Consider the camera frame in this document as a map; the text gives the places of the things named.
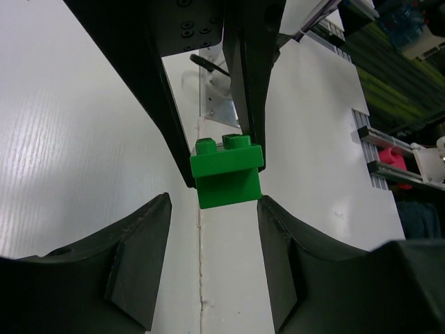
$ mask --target red object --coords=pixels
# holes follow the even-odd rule
[[[385,164],[389,164],[393,167],[397,167],[399,169],[407,170],[405,160],[403,156],[400,154],[392,152],[391,148],[387,148],[386,150],[380,151],[378,156],[381,162]],[[399,183],[398,187],[400,189],[409,190],[412,188],[409,184]]]

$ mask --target green toy brick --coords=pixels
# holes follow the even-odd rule
[[[226,135],[218,145],[211,138],[199,139],[190,163],[201,209],[261,197],[258,167],[264,165],[263,153],[249,136]]]

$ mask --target blue fabric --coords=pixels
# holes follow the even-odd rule
[[[440,222],[432,204],[397,203],[398,215],[406,239],[436,239],[441,237]]]

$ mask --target green block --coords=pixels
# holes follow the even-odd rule
[[[260,145],[249,136],[228,134],[222,143],[211,138],[196,141],[190,157],[201,209],[258,200],[258,167],[264,165]]]

